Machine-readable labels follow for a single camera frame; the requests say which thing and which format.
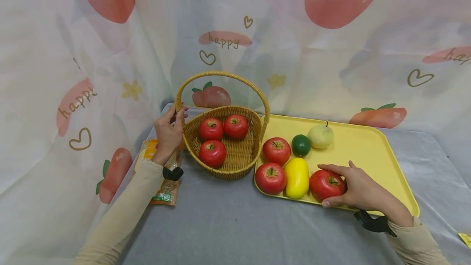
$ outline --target pear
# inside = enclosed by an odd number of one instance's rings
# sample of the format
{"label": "pear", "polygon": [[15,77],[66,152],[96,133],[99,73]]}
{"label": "pear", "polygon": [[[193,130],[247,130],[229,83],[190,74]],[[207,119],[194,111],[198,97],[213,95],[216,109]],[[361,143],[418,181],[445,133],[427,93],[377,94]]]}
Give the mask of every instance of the pear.
{"label": "pear", "polygon": [[329,127],[329,121],[326,125],[316,125],[311,128],[307,137],[313,148],[326,148],[334,142],[334,132]]}

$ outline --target finger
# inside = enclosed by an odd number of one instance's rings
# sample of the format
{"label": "finger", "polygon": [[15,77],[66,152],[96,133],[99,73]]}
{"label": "finger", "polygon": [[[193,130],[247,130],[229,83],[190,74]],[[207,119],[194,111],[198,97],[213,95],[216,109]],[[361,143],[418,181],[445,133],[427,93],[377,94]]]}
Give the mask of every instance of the finger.
{"label": "finger", "polygon": [[168,109],[167,113],[164,114],[164,116],[161,117],[165,122],[170,123],[170,120],[172,119],[173,115],[175,115],[175,106],[172,105],[170,109]]}
{"label": "finger", "polygon": [[356,168],[357,166],[354,165],[354,163],[350,160],[348,161],[348,165],[351,167],[351,168]]}
{"label": "finger", "polygon": [[339,175],[345,176],[345,173],[348,171],[348,167],[337,166],[337,165],[317,165],[320,169],[329,170],[335,172]]}
{"label": "finger", "polygon": [[323,207],[340,207],[343,205],[345,205],[345,199],[343,195],[339,197],[331,197],[322,201]]}
{"label": "finger", "polygon": [[179,111],[177,113],[177,116],[175,117],[175,126],[178,128],[178,129],[182,129],[183,128],[183,119],[184,119],[184,116],[185,116],[185,110],[182,109],[181,111]]}
{"label": "finger", "polygon": [[[188,110],[188,107],[182,107],[182,109],[181,109],[180,111],[185,112],[185,111],[187,111],[187,110]],[[173,124],[173,123],[175,122],[176,116],[177,116],[177,113],[174,113],[174,114],[173,114],[173,117],[170,119],[170,124]]]}

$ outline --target person's left hand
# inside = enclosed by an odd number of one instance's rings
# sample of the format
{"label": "person's left hand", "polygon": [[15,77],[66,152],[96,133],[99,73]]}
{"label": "person's left hand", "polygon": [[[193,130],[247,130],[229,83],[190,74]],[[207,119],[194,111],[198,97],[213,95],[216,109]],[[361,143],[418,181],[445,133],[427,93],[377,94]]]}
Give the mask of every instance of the person's left hand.
{"label": "person's left hand", "polygon": [[158,151],[152,157],[155,163],[163,166],[182,144],[183,119],[188,117],[185,113],[187,110],[188,107],[182,107],[182,110],[175,113],[175,106],[172,105],[167,113],[155,120],[155,133],[159,141]]}

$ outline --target printed fabric backdrop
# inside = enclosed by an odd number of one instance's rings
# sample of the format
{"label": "printed fabric backdrop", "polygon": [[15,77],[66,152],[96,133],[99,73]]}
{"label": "printed fabric backdrop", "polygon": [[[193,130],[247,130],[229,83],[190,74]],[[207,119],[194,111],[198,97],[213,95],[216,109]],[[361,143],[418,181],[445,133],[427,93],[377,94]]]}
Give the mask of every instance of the printed fabric backdrop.
{"label": "printed fabric backdrop", "polygon": [[[1,264],[70,264],[162,107],[223,70],[273,113],[433,134],[471,185],[468,0],[0,0]],[[262,110],[235,80],[183,101]]]}

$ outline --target food package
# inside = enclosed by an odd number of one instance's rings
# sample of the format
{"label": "food package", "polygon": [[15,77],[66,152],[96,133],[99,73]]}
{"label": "food package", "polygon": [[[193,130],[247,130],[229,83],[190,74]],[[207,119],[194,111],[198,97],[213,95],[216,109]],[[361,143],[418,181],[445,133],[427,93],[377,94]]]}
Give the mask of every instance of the food package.
{"label": "food package", "polygon": [[[155,152],[158,151],[158,140],[152,139],[149,141],[144,141],[141,146],[141,150],[139,153],[139,157],[137,158],[136,166],[134,166],[133,176],[136,172],[139,171],[140,163],[143,160],[151,160],[152,156],[154,156]],[[176,167],[180,166],[182,163],[182,151],[180,149],[172,154],[170,159],[168,159],[167,163],[164,165],[164,168],[168,168],[170,170],[175,169]],[[160,186],[159,190],[152,197],[150,201],[150,205],[168,205],[168,206],[175,206],[177,203],[177,195],[178,189],[180,186],[180,181],[172,181],[168,179],[164,179],[162,185]]]}

